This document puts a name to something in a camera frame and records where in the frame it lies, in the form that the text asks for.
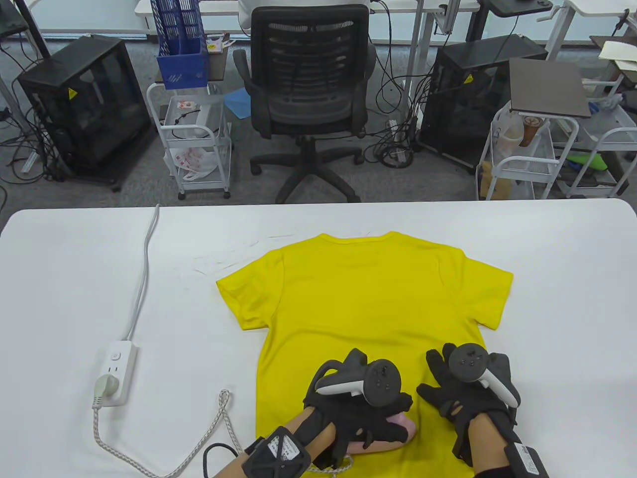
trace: white vr controller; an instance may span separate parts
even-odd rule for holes
[[[330,370],[336,373],[326,375]],[[400,372],[389,360],[379,359],[367,363],[367,355],[352,349],[344,362],[330,360],[318,370],[314,390],[321,395],[350,393],[363,395],[372,407],[384,407],[400,394]]]
[[[463,382],[479,382],[489,388],[510,408],[520,406],[520,394],[511,383],[509,357],[489,354],[478,344],[464,344],[449,356],[449,370]]]

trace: forearm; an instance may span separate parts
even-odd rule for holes
[[[509,466],[505,454],[506,442],[488,415],[480,414],[471,420],[469,443],[476,475],[485,470]]]
[[[294,433],[303,423],[303,421],[310,416],[310,414],[314,411],[313,407],[308,407],[303,410],[303,412],[294,418],[290,423],[285,425],[285,427],[290,430],[290,432]],[[336,428],[334,425],[330,424],[326,429],[321,431],[319,435],[312,440],[312,442],[305,447],[308,451],[312,460],[314,460],[324,449],[329,447],[336,438]],[[243,473],[243,468],[241,467],[245,461],[248,459],[248,455],[245,453],[241,453],[237,458],[228,463],[223,470],[215,475],[215,478],[245,478],[245,474]]]

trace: chair base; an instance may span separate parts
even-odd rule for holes
[[[250,160],[250,172],[255,176],[261,174],[262,164],[294,168],[294,172],[276,195],[276,204],[285,203],[305,176],[311,174],[337,188],[345,195],[348,203],[361,202],[360,197],[356,196],[352,187],[334,171],[325,166],[327,163],[348,156],[354,156],[354,164],[362,164],[361,148],[333,148],[317,152],[316,139],[305,137],[299,138],[297,144],[301,146],[300,154],[264,154],[255,156]]]

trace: plastic bag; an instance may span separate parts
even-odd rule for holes
[[[503,110],[493,122],[493,141],[497,152],[506,159],[513,156],[524,139],[524,120],[511,111],[510,102]]]
[[[175,166],[189,171],[183,176],[184,181],[194,181],[208,176],[217,169],[217,159],[214,151],[204,148],[173,149],[171,151]]]

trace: chair backrest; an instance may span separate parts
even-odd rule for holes
[[[259,7],[252,12],[252,81],[273,122],[313,125],[352,115],[366,81],[369,10],[362,4]]]

